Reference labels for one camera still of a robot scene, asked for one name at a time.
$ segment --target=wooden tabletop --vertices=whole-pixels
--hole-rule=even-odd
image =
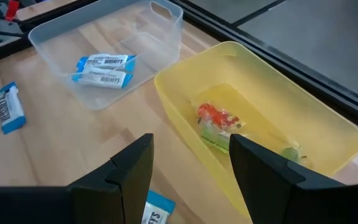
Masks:
[[[66,4],[21,9],[19,19]],[[184,23],[181,59],[218,43]],[[3,135],[0,185],[66,185],[106,162],[144,133],[154,133],[151,188],[177,203],[170,223],[251,223],[231,205],[164,113],[153,80],[100,111],[86,109],[33,49],[0,60],[0,88],[17,83],[27,124]],[[358,157],[335,178],[358,183]]]

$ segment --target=yellow plastic bin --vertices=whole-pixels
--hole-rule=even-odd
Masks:
[[[230,158],[199,137],[195,104],[212,101],[237,115],[248,138],[276,153],[296,141],[323,175],[333,175],[358,153],[355,125],[235,42],[161,71],[155,86],[173,125],[244,215]]]

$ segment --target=black metal frame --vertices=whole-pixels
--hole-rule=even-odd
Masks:
[[[77,0],[25,20],[25,22],[37,26],[95,1]],[[282,54],[276,49],[267,46],[255,37],[238,29],[235,24],[230,24],[187,0],[171,1],[182,7],[186,21],[220,41],[233,40],[246,46],[306,91],[358,125],[358,94],[306,67],[293,58]],[[253,16],[255,15],[249,15],[248,19],[252,19]],[[31,43],[26,36],[11,44],[0,47],[0,59],[28,47],[31,47]]]

